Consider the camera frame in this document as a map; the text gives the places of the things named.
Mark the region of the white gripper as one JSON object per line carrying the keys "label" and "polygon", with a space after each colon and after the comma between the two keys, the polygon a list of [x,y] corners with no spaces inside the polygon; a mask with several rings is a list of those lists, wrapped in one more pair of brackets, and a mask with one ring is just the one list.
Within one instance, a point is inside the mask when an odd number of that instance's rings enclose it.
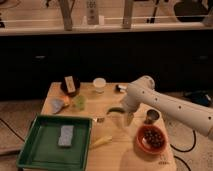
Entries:
{"label": "white gripper", "polygon": [[126,115],[126,125],[130,126],[134,118],[133,113],[135,113],[138,110],[138,103],[135,100],[132,100],[130,98],[124,98],[121,101],[121,104],[123,106],[123,109],[128,113]]}

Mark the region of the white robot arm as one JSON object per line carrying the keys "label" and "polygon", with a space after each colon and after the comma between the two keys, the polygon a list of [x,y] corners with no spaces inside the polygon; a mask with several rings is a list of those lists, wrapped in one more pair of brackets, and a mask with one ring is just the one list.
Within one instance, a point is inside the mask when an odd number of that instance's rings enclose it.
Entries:
{"label": "white robot arm", "polygon": [[168,114],[213,141],[212,108],[157,92],[150,76],[142,76],[129,83],[121,100],[122,107],[129,114],[135,113],[141,103]]}

